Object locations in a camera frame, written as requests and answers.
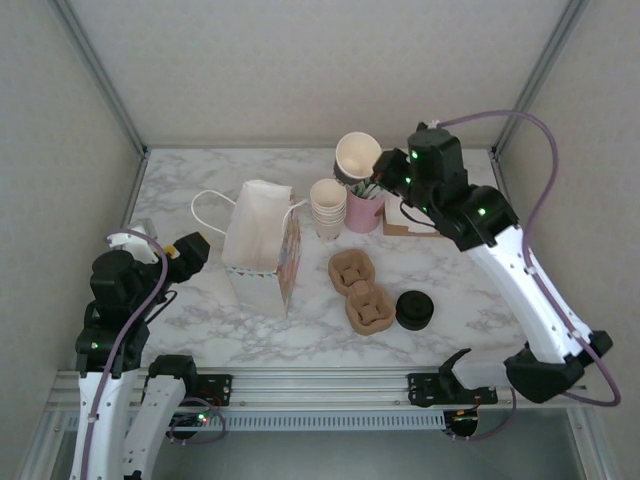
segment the marble table surface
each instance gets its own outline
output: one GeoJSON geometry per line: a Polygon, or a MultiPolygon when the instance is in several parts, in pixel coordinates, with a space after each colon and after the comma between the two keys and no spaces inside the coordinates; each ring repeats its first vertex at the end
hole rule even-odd
{"type": "MultiPolygon", "coordinates": [[[[487,153],[465,150],[470,181],[493,184],[487,153]]],[[[302,258],[288,318],[242,312],[223,268],[223,237],[204,231],[190,213],[193,196],[215,189],[236,198],[242,183],[262,179],[294,187],[297,198],[331,176],[333,149],[157,149],[138,197],[134,219],[151,218],[163,245],[193,231],[211,243],[209,261],[150,326],[143,365],[161,353],[191,354],[199,367],[412,367],[437,366],[460,348],[497,349],[525,339],[496,288],[453,242],[443,238],[385,237],[381,226],[368,235],[344,230],[323,243],[301,207],[302,258]],[[329,258],[362,248],[376,267],[376,283],[392,298],[406,290],[428,293],[435,304],[431,323],[410,332],[397,322],[377,334],[356,334],[347,321],[345,299],[332,287],[329,258]]],[[[202,197],[198,213],[226,228],[230,206],[202,197]]]]}

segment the white paper cup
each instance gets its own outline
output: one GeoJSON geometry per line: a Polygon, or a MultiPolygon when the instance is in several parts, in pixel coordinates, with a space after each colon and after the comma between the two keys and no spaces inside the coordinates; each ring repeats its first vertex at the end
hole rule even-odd
{"type": "Polygon", "coordinates": [[[316,223],[321,223],[323,225],[335,225],[336,223],[344,223],[345,218],[346,218],[346,215],[341,215],[340,217],[337,217],[337,218],[318,218],[314,216],[313,220],[316,223]]]}
{"type": "Polygon", "coordinates": [[[311,211],[316,217],[319,217],[319,218],[337,217],[340,215],[344,215],[347,212],[347,206],[344,205],[340,208],[340,210],[336,210],[335,212],[319,212],[317,210],[314,210],[313,208],[311,209],[311,211]]]}
{"type": "Polygon", "coordinates": [[[315,203],[311,203],[311,209],[314,212],[318,212],[318,213],[335,213],[335,212],[339,212],[340,210],[344,210],[345,208],[347,208],[346,200],[342,202],[340,205],[336,205],[335,207],[329,207],[329,208],[325,208],[320,205],[316,205],[315,203]]]}
{"type": "Polygon", "coordinates": [[[373,166],[381,154],[380,144],[371,135],[364,132],[347,133],[336,146],[333,172],[341,182],[354,185],[373,175],[373,166]]]}
{"type": "Polygon", "coordinates": [[[318,180],[311,187],[311,207],[317,210],[339,210],[347,201],[347,189],[333,178],[318,180]]]}
{"type": "Polygon", "coordinates": [[[320,240],[330,242],[340,236],[344,222],[339,222],[334,225],[324,225],[322,223],[315,222],[316,232],[320,240]]]}

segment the black round object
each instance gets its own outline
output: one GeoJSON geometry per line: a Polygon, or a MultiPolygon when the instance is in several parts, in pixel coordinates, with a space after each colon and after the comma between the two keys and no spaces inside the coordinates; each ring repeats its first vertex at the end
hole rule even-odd
{"type": "Polygon", "coordinates": [[[396,303],[396,320],[407,330],[422,330],[433,316],[433,301],[418,290],[404,292],[396,303]]]}

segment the white wall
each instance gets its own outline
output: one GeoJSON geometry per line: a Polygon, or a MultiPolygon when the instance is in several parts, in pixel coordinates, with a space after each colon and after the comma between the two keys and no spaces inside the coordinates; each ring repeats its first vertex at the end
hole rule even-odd
{"type": "MultiPolygon", "coordinates": [[[[640,478],[639,22],[638,0],[592,1],[533,108],[561,155],[535,248],[573,308],[613,338],[605,358],[623,403],[600,412],[629,479],[640,478]]],[[[549,166],[544,137],[524,128],[504,158],[519,213],[531,210],[549,166]]],[[[590,370],[598,394],[610,398],[590,370]]]]}
{"type": "Polygon", "coordinates": [[[49,10],[0,14],[0,448],[12,478],[55,372],[73,365],[91,262],[117,227],[136,170],[49,10]]]}
{"type": "Polygon", "coordinates": [[[566,0],[71,3],[148,145],[332,146],[513,106],[566,0]]]}

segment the glass panel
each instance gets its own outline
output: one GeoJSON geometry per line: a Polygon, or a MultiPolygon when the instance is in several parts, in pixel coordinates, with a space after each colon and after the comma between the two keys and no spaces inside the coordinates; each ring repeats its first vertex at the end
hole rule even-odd
{"type": "MultiPolygon", "coordinates": [[[[504,411],[480,412],[482,430],[504,411]]],[[[54,480],[68,480],[75,433],[67,433],[54,480]]],[[[438,431],[232,433],[212,445],[161,448],[153,480],[583,479],[564,410],[517,412],[513,424],[479,442],[438,431]]]]}

